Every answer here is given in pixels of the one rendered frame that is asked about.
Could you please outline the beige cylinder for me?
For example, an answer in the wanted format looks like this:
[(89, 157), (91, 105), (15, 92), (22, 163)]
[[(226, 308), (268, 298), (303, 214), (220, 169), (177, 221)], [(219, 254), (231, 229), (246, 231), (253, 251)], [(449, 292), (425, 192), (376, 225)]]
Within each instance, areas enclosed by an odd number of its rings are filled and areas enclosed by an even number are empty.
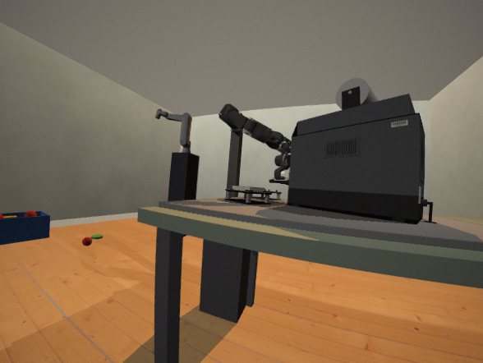
[(342, 92), (360, 86), (360, 105), (379, 101), (374, 91), (362, 78), (353, 78), (343, 83), (336, 93), (336, 104), (342, 109)]

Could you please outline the tan perforated base plate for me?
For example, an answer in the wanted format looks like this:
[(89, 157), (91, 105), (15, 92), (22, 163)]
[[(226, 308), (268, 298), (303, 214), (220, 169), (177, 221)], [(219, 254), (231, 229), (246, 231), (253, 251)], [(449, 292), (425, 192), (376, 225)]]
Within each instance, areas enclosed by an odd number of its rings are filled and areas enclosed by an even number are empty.
[[(340, 214), (317, 209), (293, 209), (288, 200), (243, 204), (227, 198), (159, 202), (160, 207), (313, 232), (483, 251), (483, 225), (423, 214), (418, 224)], [(179, 202), (179, 203), (178, 203)]]

